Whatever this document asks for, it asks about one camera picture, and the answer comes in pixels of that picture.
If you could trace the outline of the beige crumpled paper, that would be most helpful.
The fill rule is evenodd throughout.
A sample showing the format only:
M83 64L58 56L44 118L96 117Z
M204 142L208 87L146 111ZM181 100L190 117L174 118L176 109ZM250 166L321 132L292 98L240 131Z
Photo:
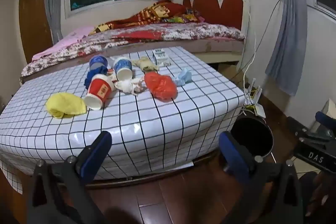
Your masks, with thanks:
M155 65L148 57L143 56L140 59L131 60L132 65L139 67L143 72L159 71L159 66Z

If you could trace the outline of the red crumpled plastic bag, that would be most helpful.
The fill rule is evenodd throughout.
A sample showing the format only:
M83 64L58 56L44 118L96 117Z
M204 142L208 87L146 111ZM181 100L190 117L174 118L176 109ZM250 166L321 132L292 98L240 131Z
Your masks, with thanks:
M154 98L169 101L176 98L177 86L170 76L160 75L157 72L147 72L144 75L146 87Z

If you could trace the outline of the black trash bucket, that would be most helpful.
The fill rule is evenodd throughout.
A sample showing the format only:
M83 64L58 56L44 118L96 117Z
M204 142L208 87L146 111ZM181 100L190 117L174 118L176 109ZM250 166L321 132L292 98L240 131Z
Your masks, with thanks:
M261 118L239 116L231 129L231 135L252 156L267 157L272 152L273 133Z

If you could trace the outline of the yellow crumpled plastic bag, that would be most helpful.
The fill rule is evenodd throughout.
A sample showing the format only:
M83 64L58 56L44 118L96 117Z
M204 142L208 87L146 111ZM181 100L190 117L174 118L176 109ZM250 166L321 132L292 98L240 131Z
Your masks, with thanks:
M47 112L57 119L64 116L82 115L87 112L84 100L71 93L52 94L46 102Z

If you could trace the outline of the dark blue paper cup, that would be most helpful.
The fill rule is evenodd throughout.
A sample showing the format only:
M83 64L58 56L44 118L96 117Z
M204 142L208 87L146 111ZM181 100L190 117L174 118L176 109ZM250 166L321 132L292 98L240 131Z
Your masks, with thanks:
M98 69L100 67L107 67L107 66L108 66L108 60L106 59L106 57L102 55L93 56L89 61L90 71Z

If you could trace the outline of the grey tied curtain right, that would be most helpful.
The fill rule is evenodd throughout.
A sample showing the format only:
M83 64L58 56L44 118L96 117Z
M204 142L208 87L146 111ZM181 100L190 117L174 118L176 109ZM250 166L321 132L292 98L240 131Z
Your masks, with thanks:
M265 73L289 96L295 96L299 87L306 43L306 0L283 0L280 29Z

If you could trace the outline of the white wifi router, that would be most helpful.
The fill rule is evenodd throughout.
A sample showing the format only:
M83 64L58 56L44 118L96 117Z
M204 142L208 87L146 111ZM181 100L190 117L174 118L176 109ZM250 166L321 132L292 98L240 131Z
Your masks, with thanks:
M245 102L243 105L243 112L251 112L262 119L266 118L263 106L259 103L262 94L260 86L254 87L256 79L253 78L248 88L244 88Z

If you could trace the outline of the red heart headboard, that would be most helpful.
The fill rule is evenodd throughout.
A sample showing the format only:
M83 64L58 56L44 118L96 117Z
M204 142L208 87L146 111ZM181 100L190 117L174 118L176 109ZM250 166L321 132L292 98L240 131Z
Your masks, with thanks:
M182 4L198 11L206 23L234 27L245 36L248 33L248 0L183 0Z

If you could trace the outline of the red paper cup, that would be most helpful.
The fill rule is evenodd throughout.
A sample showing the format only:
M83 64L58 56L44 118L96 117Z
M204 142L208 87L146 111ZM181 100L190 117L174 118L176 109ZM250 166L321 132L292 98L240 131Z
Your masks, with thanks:
M111 78L103 74L96 74L92 78L84 102L91 110L100 110L113 91L115 91L115 87Z

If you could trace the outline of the brown wooden door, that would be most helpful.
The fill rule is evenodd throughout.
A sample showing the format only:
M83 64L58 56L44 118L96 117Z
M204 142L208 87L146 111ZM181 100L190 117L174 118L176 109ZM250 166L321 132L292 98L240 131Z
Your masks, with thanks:
M45 0L19 0L19 27L26 61L53 46Z

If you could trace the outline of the light blue crumpled paper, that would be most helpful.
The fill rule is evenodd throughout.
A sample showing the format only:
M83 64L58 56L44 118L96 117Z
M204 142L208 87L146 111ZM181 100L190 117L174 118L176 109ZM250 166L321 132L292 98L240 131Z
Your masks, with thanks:
M192 81L192 73L186 68L182 69L179 75L174 79L176 86L183 86L191 83Z

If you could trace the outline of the blue white paper cup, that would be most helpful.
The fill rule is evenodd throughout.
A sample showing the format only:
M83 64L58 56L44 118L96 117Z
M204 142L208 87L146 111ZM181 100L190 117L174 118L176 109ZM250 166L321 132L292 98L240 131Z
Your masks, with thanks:
M132 63L123 56L116 58L113 62L113 69L118 81L131 80L133 78Z

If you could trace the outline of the bed with floral sheet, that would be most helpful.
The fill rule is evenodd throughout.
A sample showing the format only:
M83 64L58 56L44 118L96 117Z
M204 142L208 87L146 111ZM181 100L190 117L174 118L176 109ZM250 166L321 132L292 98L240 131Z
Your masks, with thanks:
M130 50L181 46L192 53L242 52L245 35L221 24L163 23L108 30L41 52L21 72L20 81L87 62L89 57L122 55Z

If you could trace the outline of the white grid tablecloth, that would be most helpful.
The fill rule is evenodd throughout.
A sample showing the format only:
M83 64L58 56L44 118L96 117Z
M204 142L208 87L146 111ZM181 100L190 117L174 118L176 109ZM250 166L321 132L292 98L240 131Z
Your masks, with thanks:
M31 175L39 160L59 163L78 155L100 132L109 132L112 147L96 178L131 178L185 167L218 147L219 135L230 130L245 101L230 80L182 47L166 49L171 64L159 70L175 77L183 69L192 81L168 102L149 91L137 96L112 93L100 110L56 119L46 110L57 92L86 95L88 64L27 81L1 114L1 171L17 192L19 172Z

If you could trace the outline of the white crumpled tissue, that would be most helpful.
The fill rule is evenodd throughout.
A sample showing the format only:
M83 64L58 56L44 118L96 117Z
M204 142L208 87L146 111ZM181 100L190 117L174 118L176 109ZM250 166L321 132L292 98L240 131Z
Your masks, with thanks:
M114 87L125 94L132 94L138 96L139 93L146 90L144 85L144 78L136 78L131 80L117 81Z

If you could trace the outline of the red patterned blanket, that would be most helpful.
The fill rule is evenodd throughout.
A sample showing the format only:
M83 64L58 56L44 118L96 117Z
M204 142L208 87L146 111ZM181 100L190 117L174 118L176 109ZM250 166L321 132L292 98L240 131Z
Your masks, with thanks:
M199 13L184 5L161 0L144 8L135 15L126 19L112 20L96 26L89 35L94 35L107 30L144 26L159 23L201 23L204 19Z

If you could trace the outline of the pink cloth on bed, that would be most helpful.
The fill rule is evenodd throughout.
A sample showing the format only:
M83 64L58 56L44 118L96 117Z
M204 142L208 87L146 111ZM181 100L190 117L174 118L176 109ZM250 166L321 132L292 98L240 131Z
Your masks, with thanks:
M39 52L32 57L32 61L37 61L38 59L56 53L72 44L78 43L81 39L88 36L91 31L93 31L93 26L80 27L69 33L65 38L58 41L52 47L46 49L45 51Z

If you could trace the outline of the white green carton box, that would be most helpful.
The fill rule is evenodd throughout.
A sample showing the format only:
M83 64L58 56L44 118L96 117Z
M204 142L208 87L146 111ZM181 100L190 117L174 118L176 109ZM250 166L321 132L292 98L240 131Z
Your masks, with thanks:
M152 56L155 65L158 67L167 67L171 65L171 60L163 48L152 50Z

